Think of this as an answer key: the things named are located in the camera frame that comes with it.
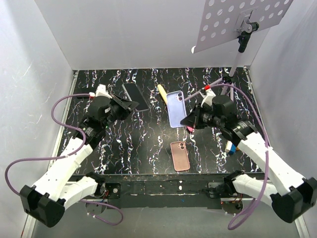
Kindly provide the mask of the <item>phone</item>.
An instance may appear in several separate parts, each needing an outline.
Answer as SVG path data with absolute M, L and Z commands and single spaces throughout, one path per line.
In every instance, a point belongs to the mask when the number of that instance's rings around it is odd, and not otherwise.
M 139 89 L 139 87 L 135 83 L 123 83 L 122 87 L 127 95 L 127 97 L 134 102 L 138 103 L 138 106 L 135 108 L 138 112 L 144 112 L 149 110 L 149 106 Z

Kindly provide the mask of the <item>purple phone case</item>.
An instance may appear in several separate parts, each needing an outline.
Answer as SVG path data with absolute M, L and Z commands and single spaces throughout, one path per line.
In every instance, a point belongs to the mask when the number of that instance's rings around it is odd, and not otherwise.
M 167 94 L 166 98 L 170 127 L 182 127 L 181 121 L 187 116 L 183 92 L 170 92 Z

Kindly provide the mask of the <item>pink phone case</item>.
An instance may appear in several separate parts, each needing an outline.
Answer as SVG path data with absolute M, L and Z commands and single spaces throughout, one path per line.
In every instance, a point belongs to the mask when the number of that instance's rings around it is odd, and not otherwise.
M 176 141 L 170 144 L 171 155 L 174 169 L 176 172 L 188 171 L 190 169 L 190 162 L 188 159 L 188 152 L 186 144 L 183 141 Z

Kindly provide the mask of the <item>black smartphone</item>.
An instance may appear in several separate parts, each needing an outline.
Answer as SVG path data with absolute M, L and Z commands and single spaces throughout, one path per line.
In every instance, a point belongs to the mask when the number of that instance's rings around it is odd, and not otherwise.
M 79 99 L 90 98 L 90 94 L 89 93 L 81 93 L 81 94 L 76 94 L 75 97 L 79 98 Z

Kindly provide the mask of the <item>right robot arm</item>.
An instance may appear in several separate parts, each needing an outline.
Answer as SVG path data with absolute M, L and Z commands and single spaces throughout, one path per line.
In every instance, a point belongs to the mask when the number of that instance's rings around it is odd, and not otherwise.
M 226 177 L 224 191 L 228 196 L 244 193 L 255 198 L 251 210 L 262 201 L 287 223 L 292 223 L 315 206 L 317 180 L 305 178 L 282 160 L 252 123 L 237 117 L 233 101 L 228 96 L 215 96 L 210 104 L 195 105 L 181 124 L 194 129 L 217 127 L 225 139 L 247 154 L 264 171 L 263 181 L 243 172 L 234 172 Z

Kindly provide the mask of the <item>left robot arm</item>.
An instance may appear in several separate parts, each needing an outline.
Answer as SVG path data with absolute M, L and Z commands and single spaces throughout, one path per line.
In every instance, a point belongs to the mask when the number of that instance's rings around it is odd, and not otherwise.
M 51 228 L 73 204 L 87 196 L 102 198 L 106 181 L 90 172 L 67 185 L 81 163 L 95 150 L 106 135 L 106 129 L 117 120 L 125 120 L 138 106 L 137 102 L 116 95 L 96 96 L 83 116 L 79 130 L 46 173 L 32 186 L 23 186 L 19 195 L 25 212 Z

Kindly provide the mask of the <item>pink toy microphone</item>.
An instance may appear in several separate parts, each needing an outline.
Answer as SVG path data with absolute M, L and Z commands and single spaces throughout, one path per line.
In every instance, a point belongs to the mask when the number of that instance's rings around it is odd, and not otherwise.
M 192 127 L 187 126 L 186 129 L 187 129 L 187 131 L 189 133 L 193 133 L 194 132 L 194 129 Z

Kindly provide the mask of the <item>yellow toy microphone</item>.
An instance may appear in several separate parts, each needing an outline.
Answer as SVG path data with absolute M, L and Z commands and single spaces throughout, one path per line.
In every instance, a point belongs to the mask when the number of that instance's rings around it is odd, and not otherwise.
M 167 93 L 166 93 L 166 91 L 164 90 L 164 88 L 160 84 L 157 85 L 157 89 L 158 89 L 159 94 L 162 97 L 164 103 L 167 105 Z

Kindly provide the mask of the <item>toy building blocks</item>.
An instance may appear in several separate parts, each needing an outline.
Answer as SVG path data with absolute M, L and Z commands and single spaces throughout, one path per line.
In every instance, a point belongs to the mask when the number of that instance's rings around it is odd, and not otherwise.
M 225 146 L 225 152 L 229 155 L 232 155 L 236 153 L 236 151 L 239 151 L 239 148 L 236 147 L 231 141 L 227 141 Z

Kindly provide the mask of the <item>purple music stand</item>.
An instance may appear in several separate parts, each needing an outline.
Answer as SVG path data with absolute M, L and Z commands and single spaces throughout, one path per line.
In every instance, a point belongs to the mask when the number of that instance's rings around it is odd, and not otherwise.
M 224 77 L 225 94 L 234 85 L 233 75 L 253 33 L 278 25 L 292 0 L 207 0 L 205 1 L 198 39 L 191 53 L 237 41 L 237 55 Z

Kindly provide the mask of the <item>black base frame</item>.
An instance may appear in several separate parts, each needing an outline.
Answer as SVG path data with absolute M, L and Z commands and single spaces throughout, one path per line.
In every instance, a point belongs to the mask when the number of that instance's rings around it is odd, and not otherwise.
M 220 209 L 221 201 L 240 202 L 247 195 L 229 194 L 227 174 L 103 175 L 106 202 L 118 208 Z

